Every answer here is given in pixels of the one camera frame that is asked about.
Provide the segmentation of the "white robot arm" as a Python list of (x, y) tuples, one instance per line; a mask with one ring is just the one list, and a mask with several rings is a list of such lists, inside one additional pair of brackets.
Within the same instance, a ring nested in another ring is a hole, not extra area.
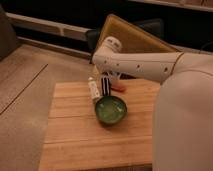
[(115, 37), (93, 55), (101, 73), (157, 86), (152, 114), (153, 171), (213, 171), (213, 54), (124, 53)]

